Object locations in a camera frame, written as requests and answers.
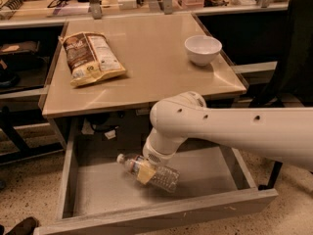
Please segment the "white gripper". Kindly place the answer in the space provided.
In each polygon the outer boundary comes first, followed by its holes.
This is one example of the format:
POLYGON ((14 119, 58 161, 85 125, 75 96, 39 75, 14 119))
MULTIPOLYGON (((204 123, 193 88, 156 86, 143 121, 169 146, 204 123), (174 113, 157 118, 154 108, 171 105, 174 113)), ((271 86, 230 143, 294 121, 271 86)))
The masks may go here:
POLYGON ((176 153, 176 144, 166 139, 149 137, 143 148, 143 155, 148 161, 139 165, 137 180, 146 185, 156 174, 153 165, 166 165, 176 153))

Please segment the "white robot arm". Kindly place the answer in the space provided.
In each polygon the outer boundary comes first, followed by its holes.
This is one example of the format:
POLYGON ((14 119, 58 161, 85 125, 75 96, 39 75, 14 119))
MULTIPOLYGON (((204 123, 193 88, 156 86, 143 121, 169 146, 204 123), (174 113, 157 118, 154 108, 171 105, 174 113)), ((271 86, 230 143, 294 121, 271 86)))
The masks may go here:
POLYGON ((198 138, 313 170, 310 107, 212 109, 188 91, 156 102, 150 122, 143 155, 153 165, 166 165, 187 139, 198 138))

